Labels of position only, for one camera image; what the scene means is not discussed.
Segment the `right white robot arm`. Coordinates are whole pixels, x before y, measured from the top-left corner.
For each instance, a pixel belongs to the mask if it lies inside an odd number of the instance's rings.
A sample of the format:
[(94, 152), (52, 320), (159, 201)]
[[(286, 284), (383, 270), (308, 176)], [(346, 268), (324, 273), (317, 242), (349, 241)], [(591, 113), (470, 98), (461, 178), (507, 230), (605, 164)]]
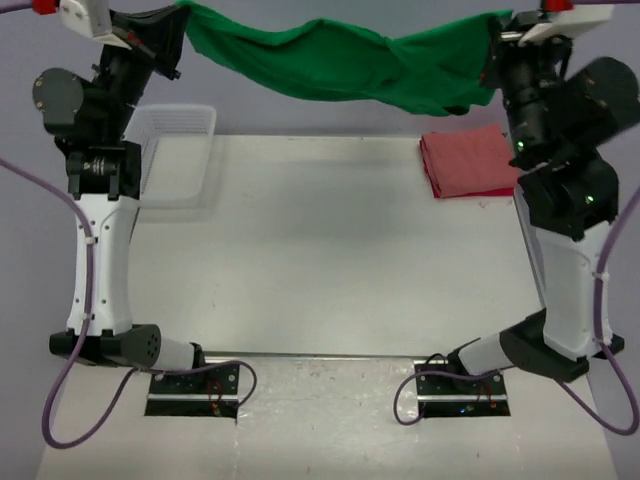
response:
[(588, 372), (592, 359), (624, 346), (605, 316), (602, 279), (619, 180), (598, 149), (638, 124), (639, 83), (611, 57), (566, 72), (574, 40), (612, 13), (609, 3), (544, 1), (535, 11), (489, 22), (481, 82), (503, 96), (512, 165), (540, 246), (543, 307), (452, 351), (446, 380), (456, 392), (511, 367), (571, 382)]

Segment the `green t shirt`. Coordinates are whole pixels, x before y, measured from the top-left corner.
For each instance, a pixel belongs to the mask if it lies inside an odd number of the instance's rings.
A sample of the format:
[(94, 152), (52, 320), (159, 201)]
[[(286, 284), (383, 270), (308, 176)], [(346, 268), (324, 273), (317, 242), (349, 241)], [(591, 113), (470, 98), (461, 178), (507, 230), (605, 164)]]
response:
[(374, 100), (434, 117), (465, 115), (491, 102), (493, 89), (480, 83), (489, 24), (512, 17), (491, 11), (389, 38), (325, 18), (264, 31), (196, 1), (184, 5), (194, 50), (265, 88), (307, 101)]

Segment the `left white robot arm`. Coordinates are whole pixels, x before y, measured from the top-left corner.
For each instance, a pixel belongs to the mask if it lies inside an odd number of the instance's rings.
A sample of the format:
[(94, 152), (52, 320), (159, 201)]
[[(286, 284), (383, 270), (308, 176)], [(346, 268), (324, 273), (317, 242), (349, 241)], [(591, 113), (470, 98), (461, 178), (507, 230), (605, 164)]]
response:
[(49, 350), (85, 365), (173, 371), (174, 383), (195, 393), (208, 379), (201, 346), (172, 340), (155, 324), (137, 324), (131, 313), (129, 248), (143, 168), (141, 146), (125, 137), (150, 77), (179, 78), (190, 9), (97, 11), (114, 36), (104, 43), (93, 79), (50, 68), (32, 89), (44, 128), (64, 156), (63, 197), (78, 223), (74, 303)]

